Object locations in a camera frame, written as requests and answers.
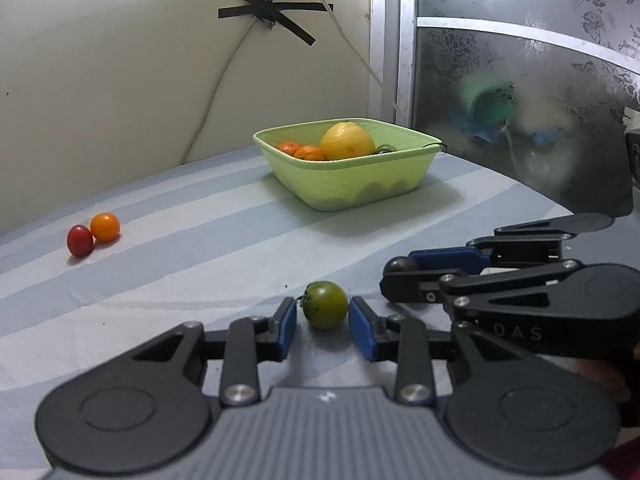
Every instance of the table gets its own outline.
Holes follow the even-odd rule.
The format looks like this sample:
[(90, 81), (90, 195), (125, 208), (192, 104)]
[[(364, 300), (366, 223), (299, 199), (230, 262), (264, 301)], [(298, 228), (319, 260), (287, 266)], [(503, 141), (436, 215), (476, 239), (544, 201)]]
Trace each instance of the table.
[[(75, 262), (66, 232), (102, 211), (120, 218), (120, 240)], [(414, 192), (318, 212), (280, 185), (256, 148), (62, 208), (0, 238), (0, 479), (46, 471), (33, 416), (47, 392), (172, 326), (196, 319), (225, 328), (236, 317), (272, 314), (284, 296), (327, 279), (380, 314), (401, 309), (447, 330), (439, 305), (386, 303), (378, 282), (388, 259), (567, 213), (523, 184), (444, 154)], [(390, 388), (395, 365), (365, 362), (346, 324), (318, 333), (299, 318), (289, 359), (260, 365), (263, 394), (274, 384)], [(438, 394), (449, 393), (444, 365), (435, 373)], [(204, 390), (214, 394), (219, 378), (212, 363)]]

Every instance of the wall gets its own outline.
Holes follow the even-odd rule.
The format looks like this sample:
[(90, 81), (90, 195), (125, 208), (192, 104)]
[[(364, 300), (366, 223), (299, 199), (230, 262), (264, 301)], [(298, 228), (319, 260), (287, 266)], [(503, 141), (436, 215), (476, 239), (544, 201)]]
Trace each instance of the wall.
[[(367, 57), (369, 0), (329, 1)], [(248, 23), (218, 8), (242, 3), (0, 0), (0, 235), (178, 164)], [(327, 15), (287, 14), (316, 44), (254, 27), (190, 160), (262, 128), (366, 115), (369, 78)]]
[[(418, 0), (417, 7), (419, 16), (544, 28), (640, 59), (640, 0)], [(625, 106), (640, 108), (640, 76), (581, 52), (474, 30), (420, 28), (416, 61), (416, 128), (574, 212), (631, 210), (622, 115)], [(509, 135), (501, 124), (472, 124), (460, 105), (464, 87), (482, 79), (510, 94)]]

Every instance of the ribbed gray surface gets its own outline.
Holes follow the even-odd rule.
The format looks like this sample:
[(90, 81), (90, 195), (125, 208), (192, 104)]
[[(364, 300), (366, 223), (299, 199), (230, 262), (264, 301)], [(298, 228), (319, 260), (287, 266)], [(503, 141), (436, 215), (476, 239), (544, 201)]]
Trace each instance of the ribbed gray surface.
[[(81, 476), (56, 471), (47, 480)], [(429, 410), (380, 388), (275, 388), (223, 413), (191, 455), (139, 480), (525, 480), (457, 447)], [(610, 480), (599, 467), (548, 480)]]

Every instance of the green basket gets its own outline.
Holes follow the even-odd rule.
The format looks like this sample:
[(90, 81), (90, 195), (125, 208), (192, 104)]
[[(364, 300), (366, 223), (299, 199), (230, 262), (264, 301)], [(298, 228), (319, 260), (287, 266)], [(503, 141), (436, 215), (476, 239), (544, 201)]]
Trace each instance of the green basket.
[[(293, 158), (274, 147), (285, 140), (318, 146), (325, 132), (340, 121), (359, 124), (371, 134), (376, 146), (392, 144), (398, 151), (317, 162)], [(254, 141), (277, 179), (319, 211), (337, 211), (414, 190), (442, 148), (435, 137), (372, 119), (281, 126), (254, 134)]]

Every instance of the white horizontal bar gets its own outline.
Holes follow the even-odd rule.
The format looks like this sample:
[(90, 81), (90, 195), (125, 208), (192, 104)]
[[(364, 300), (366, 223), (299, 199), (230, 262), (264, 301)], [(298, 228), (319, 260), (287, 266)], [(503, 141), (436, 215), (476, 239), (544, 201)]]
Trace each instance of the white horizontal bar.
[(605, 46), (580, 40), (573, 36), (544, 30), (543, 28), (526, 27), (514, 23), (492, 22), (491, 20), (472, 20), (470, 18), (441, 18), (438, 16), (421, 17), (417, 20), (418, 27), (427, 28), (461, 28), (478, 32), (493, 32), (504, 36), (525, 38), (526, 40), (543, 41), (557, 46), (562, 46), (587, 56), (597, 57), (604, 61), (626, 68), (640, 75), (640, 60), (620, 54)]

